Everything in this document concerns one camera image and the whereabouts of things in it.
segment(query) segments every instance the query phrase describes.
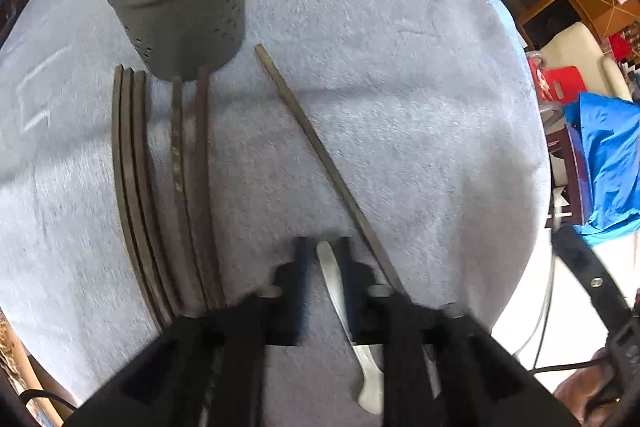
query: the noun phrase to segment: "white floor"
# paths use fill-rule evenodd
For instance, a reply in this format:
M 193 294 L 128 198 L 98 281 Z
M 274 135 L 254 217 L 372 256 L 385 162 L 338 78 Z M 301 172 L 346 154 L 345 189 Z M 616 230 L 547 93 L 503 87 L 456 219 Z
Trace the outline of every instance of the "white floor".
M 638 235 L 629 235 L 595 248 L 601 261 L 616 280 L 631 306 L 640 287 L 640 267 L 636 263 Z M 510 353 L 519 349 L 533 331 L 542 307 L 550 269 L 549 230 L 542 230 L 529 264 L 492 335 Z M 520 361 L 530 369 L 540 342 L 542 325 Z M 589 360 L 604 346 L 607 330 L 593 310 L 587 293 L 560 260 L 556 276 L 548 325 L 538 367 Z M 538 379 L 553 391 L 571 371 L 541 373 Z

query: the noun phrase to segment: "blue tarp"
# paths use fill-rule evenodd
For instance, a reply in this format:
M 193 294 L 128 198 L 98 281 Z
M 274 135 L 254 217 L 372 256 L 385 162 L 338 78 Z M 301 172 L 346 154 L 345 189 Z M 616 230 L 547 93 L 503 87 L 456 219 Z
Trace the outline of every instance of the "blue tarp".
M 582 136 L 593 212 L 575 229 L 590 247 L 640 229 L 640 107 L 590 92 L 566 107 Z

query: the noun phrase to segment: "gray tablecloth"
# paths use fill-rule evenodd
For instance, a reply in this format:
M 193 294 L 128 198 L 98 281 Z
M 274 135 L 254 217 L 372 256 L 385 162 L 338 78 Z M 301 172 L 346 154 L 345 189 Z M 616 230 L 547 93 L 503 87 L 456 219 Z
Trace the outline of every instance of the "gray tablecloth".
M 487 325 L 548 204 L 530 74 L 498 0 L 247 0 L 236 58 L 212 76 L 210 182 L 225 290 L 269 280 L 296 235 L 356 235 L 254 56 L 263 42 L 412 298 Z M 156 333 L 123 244 L 111 166 L 113 68 L 143 64 L 106 0 L 31 0 L 0 50 L 0 306 L 86 398 Z M 169 251 L 170 86 L 148 136 Z M 359 256 L 373 263 L 358 243 Z M 319 268 L 302 347 L 270 349 L 268 425 L 378 425 Z

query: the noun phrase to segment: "beige chair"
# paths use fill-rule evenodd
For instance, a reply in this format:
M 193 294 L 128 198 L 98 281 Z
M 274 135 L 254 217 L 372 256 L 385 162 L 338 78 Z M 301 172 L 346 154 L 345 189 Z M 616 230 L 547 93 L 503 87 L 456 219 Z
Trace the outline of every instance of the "beige chair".
M 631 93 L 616 61 L 604 56 L 596 39 L 581 22 L 558 33 L 540 54 L 548 70 L 577 67 L 587 91 L 631 102 Z

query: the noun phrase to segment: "spoon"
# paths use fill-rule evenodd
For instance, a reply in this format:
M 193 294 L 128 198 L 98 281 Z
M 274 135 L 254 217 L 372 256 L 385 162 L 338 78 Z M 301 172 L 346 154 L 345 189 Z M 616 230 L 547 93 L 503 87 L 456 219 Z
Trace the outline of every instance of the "spoon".
M 335 259 L 334 249 L 331 248 L 328 242 L 321 241 L 316 246 L 316 254 L 318 254 L 318 260 L 320 261 L 324 283 L 329 291 L 329 298 L 340 319 L 342 329 L 351 344 L 351 333 L 349 332 L 349 326 L 347 324 L 347 313 L 344 305 L 344 295 L 342 293 L 340 267 Z M 353 352 L 356 354 L 356 358 L 362 369 L 362 376 L 364 377 L 364 384 L 358 397 L 358 404 L 371 414 L 381 414 L 384 396 L 384 373 L 378 368 L 369 346 L 355 346 L 351 344 L 351 347 L 353 347 Z

